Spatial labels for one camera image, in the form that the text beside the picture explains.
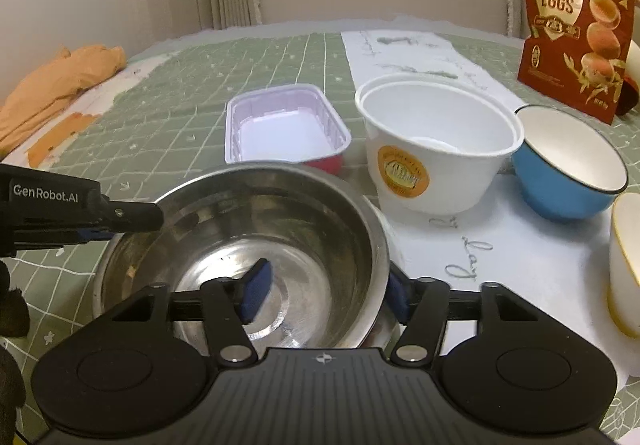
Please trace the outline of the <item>stainless steel bowl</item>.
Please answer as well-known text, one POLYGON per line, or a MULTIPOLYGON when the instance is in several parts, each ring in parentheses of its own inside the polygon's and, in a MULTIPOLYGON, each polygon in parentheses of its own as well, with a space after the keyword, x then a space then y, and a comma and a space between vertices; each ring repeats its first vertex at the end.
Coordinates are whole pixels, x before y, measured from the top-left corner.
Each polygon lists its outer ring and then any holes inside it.
POLYGON ((390 257, 354 186, 305 165, 243 163, 192 178, 157 204, 159 231, 117 236, 103 252, 93 313, 152 283, 196 290, 266 259, 271 289, 246 327, 258 352, 363 347, 383 305, 390 257))

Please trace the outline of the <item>white foam bowl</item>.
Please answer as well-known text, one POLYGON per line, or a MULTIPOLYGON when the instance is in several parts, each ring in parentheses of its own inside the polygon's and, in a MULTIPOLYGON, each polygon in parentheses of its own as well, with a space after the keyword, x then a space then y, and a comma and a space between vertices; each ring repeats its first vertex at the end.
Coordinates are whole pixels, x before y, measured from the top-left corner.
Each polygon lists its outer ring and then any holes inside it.
POLYGON ((509 107, 443 76, 379 76, 358 87, 355 106, 378 197, 411 211, 472 209, 524 142, 509 107))

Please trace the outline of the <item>rectangular red white plastic tray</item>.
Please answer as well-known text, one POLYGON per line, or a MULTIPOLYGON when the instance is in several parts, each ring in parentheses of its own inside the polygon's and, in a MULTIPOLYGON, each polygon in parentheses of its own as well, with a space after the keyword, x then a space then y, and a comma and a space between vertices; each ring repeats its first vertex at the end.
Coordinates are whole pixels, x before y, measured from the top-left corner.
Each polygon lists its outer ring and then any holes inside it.
POLYGON ((252 90, 229 101, 224 161, 301 163, 332 175, 341 172, 352 134, 311 84, 252 90))

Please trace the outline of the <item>blue enamel bowl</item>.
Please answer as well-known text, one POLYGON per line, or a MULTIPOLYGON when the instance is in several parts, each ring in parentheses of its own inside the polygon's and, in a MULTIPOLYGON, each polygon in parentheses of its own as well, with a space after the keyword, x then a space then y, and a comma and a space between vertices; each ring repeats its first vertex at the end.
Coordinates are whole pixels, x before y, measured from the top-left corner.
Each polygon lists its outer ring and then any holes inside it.
POLYGON ((516 110, 524 127, 512 156, 525 202, 547 220, 588 220, 626 190, 628 171, 615 147, 569 113, 528 105, 516 110))

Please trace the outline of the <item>white bowl yellow rim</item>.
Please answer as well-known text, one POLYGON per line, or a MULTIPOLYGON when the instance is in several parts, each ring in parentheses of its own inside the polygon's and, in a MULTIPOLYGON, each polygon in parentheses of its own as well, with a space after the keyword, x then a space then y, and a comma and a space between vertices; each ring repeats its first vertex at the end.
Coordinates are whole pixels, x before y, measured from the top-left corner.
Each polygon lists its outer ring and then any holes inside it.
POLYGON ((639 338, 639 194, 624 192, 612 205, 608 310, 620 331, 639 338))

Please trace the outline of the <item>orange cloth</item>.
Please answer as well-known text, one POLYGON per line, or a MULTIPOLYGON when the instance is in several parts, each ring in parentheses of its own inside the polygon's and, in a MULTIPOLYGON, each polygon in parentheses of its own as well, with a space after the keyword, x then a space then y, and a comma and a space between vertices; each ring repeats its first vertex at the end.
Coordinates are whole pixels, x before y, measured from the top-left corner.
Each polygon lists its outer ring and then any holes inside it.
POLYGON ((1 106, 1 158, 126 64, 122 46, 64 47, 47 64, 26 75, 1 106))

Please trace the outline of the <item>green grid tablecloth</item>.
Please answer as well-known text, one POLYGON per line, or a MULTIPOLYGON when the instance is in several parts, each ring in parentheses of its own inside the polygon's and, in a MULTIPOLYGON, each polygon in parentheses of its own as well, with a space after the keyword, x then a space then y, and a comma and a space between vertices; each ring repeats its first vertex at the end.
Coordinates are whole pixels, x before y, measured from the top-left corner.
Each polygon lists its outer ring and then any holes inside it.
MULTIPOLYGON (((94 123, 76 142, 66 142, 51 164, 97 179, 113 199, 152 200, 224 162, 226 109, 235 95, 309 83, 326 93, 352 134, 341 178, 375 200, 356 88, 386 73, 449 75, 513 105, 547 105, 546 96, 518 81, 521 53, 513 38, 446 27, 340 31, 322 24, 277 33, 251 28, 231 38, 203 32, 155 47, 82 95, 76 109, 92 114, 94 123)), ((544 279, 529 269, 512 275, 510 286, 603 345, 620 378, 603 430, 622 444, 637 443, 639 343, 617 329, 605 302, 608 214, 580 225, 548 222, 523 201, 510 166, 487 196, 498 201, 497 215, 475 209, 439 223, 447 256, 437 269, 465 286, 494 275, 506 249, 531 243, 536 264, 558 275, 544 279)))

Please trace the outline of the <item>red quail eggs bag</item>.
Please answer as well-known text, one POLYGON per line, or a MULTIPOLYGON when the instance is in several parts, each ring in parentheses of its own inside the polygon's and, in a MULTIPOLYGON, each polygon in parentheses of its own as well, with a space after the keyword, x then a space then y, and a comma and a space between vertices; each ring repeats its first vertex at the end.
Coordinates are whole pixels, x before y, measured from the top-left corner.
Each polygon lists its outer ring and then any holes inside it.
POLYGON ((637 0, 525 0, 518 81, 610 124, 623 90, 637 0))

